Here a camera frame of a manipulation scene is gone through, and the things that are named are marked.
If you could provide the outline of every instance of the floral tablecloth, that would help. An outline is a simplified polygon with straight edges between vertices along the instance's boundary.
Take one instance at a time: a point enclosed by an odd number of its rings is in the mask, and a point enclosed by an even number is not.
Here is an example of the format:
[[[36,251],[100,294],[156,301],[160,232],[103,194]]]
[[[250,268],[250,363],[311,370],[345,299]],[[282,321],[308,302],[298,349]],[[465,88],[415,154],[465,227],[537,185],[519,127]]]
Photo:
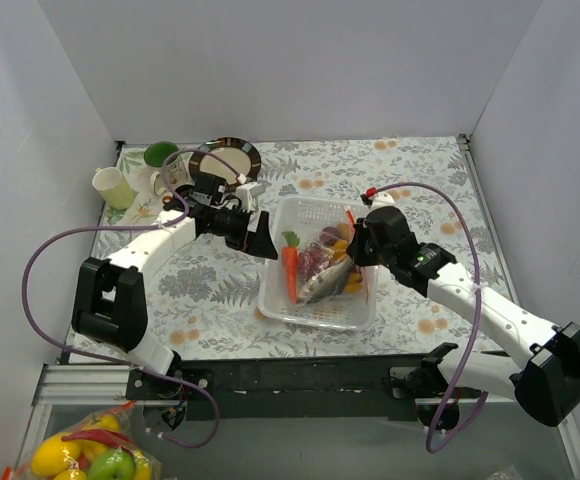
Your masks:
[[[370,186],[397,181],[440,188],[466,217],[479,251],[482,277],[493,289],[509,295],[455,138],[266,142],[255,146],[263,159],[259,181],[266,186],[259,204],[273,216],[279,199],[290,194],[357,200]],[[118,166],[136,192],[135,202],[127,211],[106,208],[103,224],[152,223],[160,212],[161,199],[149,192],[152,170],[143,162],[143,151],[122,150]],[[460,224],[441,198],[416,188],[392,194],[421,241],[438,243],[459,261],[472,265]],[[129,243],[133,235],[101,233],[92,254],[106,257]],[[415,353],[428,352],[444,341],[460,345],[467,341],[469,323],[399,286],[385,269],[380,273],[376,320],[363,332],[334,333],[268,319],[256,307],[262,267],[263,261],[227,249],[222,239],[200,237],[146,285],[149,328],[184,359]],[[89,352],[111,354],[74,332],[68,340]],[[481,334],[476,348],[497,347]],[[70,361],[83,361],[83,357],[73,355]]]

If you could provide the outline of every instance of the gray wall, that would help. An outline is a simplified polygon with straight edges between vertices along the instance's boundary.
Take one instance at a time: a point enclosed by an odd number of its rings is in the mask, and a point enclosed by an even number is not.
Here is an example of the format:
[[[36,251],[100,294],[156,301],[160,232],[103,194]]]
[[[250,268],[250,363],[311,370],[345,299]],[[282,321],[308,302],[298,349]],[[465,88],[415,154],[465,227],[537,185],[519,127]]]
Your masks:
[[[580,323],[580,2],[543,1],[474,153],[523,305]]]
[[[39,0],[115,139],[472,132],[540,0]]]
[[[0,0],[0,476],[16,460],[42,362],[58,353],[24,319],[23,266],[53,232],[97,220],[102,202],[90,178],[113,154],[37,2]],[[91,242],[65,240],[33,271],[34,312],[57,338]]]

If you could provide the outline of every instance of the gray floor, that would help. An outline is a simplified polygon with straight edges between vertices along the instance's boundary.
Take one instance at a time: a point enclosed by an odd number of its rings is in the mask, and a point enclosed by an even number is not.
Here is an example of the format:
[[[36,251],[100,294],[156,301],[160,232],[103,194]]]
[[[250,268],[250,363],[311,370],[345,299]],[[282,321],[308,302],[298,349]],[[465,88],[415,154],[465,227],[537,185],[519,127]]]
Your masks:
[[[48,434],[96,407],[54,407]],[[226,420],[215,440],[185,450],[147,436],[140,413],[133,435],[164,463],[163,478],[182,479],[465,479],[485,480],[514,465],[523,480],[572,479],[557,429],[538,425],[514,404],[489,404],[473,426],[430,455],[418,424],[383,419]],[[207,423],[177,433],[200,439]]]

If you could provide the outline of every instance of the white plastic basket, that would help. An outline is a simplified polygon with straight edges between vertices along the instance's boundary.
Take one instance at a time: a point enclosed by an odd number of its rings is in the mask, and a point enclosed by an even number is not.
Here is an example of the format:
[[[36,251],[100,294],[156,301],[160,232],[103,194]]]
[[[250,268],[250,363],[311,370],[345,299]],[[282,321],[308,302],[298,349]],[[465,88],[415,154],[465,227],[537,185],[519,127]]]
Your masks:
[[[279,202],[271,231],[272,241],[279,252],[279,260],[266,260],[259,290],[259,310],[266,317],[340,331],[363,330],[374,321],[377,267],[364,269],[363,291],[353,298],[334,297],[297,307],[286,294],[285,272],[281,264],[281,249],[286,241],[282,232],[292,230],[301,238],[302,227],[306,232],[314,234],[315,227],[320,230],[329,225],[347,222],[344,210],[346,205],[350,206],[355,218],[368,213],[368,207],[361,203],[330,198],[291,195]]]

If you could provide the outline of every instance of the plastic bag of fruit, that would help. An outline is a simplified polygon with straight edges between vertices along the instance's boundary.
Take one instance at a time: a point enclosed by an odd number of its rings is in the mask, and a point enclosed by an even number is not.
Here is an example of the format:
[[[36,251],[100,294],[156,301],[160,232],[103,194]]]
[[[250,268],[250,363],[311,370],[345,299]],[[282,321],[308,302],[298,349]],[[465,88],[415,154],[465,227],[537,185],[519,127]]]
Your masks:
[[[347,222],[321,229],[297,225],[282,232],[285,290],[298,306],[363,290],[362,270],[346,254],[354,229]]]
[[[159,480],[161,464],[130,438],[133,404],[103,410],[47,438],[6,480]]]

